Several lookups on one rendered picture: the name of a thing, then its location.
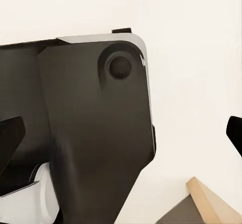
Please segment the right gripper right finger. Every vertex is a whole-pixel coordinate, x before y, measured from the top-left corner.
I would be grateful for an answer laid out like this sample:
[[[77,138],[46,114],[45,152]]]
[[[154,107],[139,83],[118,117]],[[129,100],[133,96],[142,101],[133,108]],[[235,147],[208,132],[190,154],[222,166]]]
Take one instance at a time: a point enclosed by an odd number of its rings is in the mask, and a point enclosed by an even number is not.
[[[226,134],[242,157],[242,118],[231,116],[227,124]]]

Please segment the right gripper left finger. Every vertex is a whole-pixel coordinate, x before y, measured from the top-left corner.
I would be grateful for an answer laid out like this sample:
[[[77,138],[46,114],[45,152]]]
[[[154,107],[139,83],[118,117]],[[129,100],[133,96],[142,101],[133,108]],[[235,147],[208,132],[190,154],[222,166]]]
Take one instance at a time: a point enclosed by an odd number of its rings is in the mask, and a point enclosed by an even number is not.
[[[26,134],[21,116],[0,121],[0,176]]]

